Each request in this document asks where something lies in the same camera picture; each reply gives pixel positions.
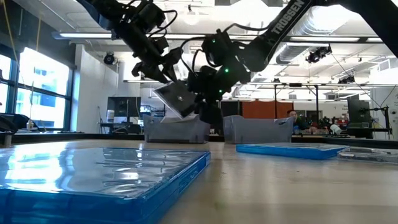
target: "white ceiling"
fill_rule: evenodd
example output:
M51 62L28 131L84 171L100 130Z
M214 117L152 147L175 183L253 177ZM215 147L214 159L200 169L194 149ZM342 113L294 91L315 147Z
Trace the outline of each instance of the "white ceiling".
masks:
M74 0L14 0L29 12L40 16L47 24L62 32L104 32L99 25L94 22L84 8ZM252 27L259 27L261 24L268 24L282 9L281 7L267 7L261 0L241 0L232 6L215 6L214 0L169 0L155 1L163 10L176 9L178 11L177 20L170 26L168 33L173 34L211 34L215 30L225 28L233 22ZM192 11L188 12L188 5L192 5ZM373 30L358 15L352 12L336 12L348 15L348 21L340 28L335 30L333 35L375 35ZM327 23L336 19L336 13L331 11L323 15L319 22ZM173 14L167 15L167 20L171 20ZM233 28L230 34L243 34L241 29ZM100 40L85 42L88 50L94 51L98 55L104 55L107 51L115 51L115 55L121 60L128 60L132 53L126 51L127 48L123 41ZM178 47L181 41L170 41L171 48ZM200 42L192 42L191 45L200 45ZM367 63L375 58L391 56L391 51L385 45L371 44L332 44L333 55L346 70L353 67L366 68L356 70L358 77L366 78L369 75ZM280 66L269 65L266 70L258 73L255 78L273 79L275 76L283 79L283 82L337 82L338 74L343 69L337 64L332 56L327 56L321 62L309 65L305 61L308 52L298 56L291 64L299 66ZM188 63L192 61L192 54L184 55ZM197 68L205 65L206 60L203 54L197 58Z

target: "wooden table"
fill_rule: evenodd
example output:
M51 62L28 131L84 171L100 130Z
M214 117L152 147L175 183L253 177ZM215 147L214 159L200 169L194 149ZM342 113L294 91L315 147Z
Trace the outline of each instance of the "wooden table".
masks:
M162 224L398 222L398 166L242 154L236 153L234 145L222 142L84 140L15 147L106 146L211 151L210 166L168 211Z

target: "table surface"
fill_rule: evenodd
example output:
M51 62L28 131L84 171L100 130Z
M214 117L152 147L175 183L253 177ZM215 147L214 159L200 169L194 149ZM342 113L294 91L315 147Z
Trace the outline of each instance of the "table surface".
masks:
M211 151L210 166L160 221L178 223L397 223L398 166L237 153L223 142L84 140L16 148L142 147Z

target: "ceiling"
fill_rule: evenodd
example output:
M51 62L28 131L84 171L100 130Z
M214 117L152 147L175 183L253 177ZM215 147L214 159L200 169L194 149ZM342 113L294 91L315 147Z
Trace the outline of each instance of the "ceiling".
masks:
M104 32L99 25L94 22L84 8L75 0L14 0L23 8L41 17L48 25L60 32ZM163 10L176 9L178 17L168 29L169 34L212 34L217 29L223 29L231 23L237 22L251 27L260 27L268 24L280 12L282 7L269 7L261 0L240 0L231 6L216 6L220 0L169 0L154 1ZM334 26L331 35L375 35L373 30L367 25L361 16L341 8L330 8L321 11L317 16L316 22L320 26ZM167 14L166 22L173 18L173 14ZM245 31L238 28L229 30L229 34L257 34L253 31ZM128 51L127 46L121 40L91 40L81 42L86 45L86 49L102 57L106 52L114 51L115 56L126 62L133 62L132 52ZM181 40L170 41L170 48L178 47ZM189 52L190 46L200 46L201 42L190 42L184 49ZM345 70L354 70L359 80L366 82L369 76L369 69L383 61L386 57L391 57L391 51L383 44L331 44L333 56L329 55L316 64L308 64L305 57L309 47L287 65L275 65L275 57L263 72L257 73L253 80L269 82L273 78L280 78L282 82L314 82L314 83L336 83L339 77L345 75ZM193 54L184 54L183 58L190 64ZM195 68L206 65L203 54L198 54ZM186 68L181 65L176 66L177 72L184 77L187 73Z

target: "window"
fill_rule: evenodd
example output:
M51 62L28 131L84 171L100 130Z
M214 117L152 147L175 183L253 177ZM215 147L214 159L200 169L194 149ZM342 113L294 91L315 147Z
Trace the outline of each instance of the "window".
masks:
M30 117L41 128L63 128L65 99L18 89L16 113Z
M68 79L66 65L32 49L25 48L21 53L19 83L66 95Z
M3 79L10 78L11 58L0 55L0 75Z
M8 86L0 84L0 113L6 112Z

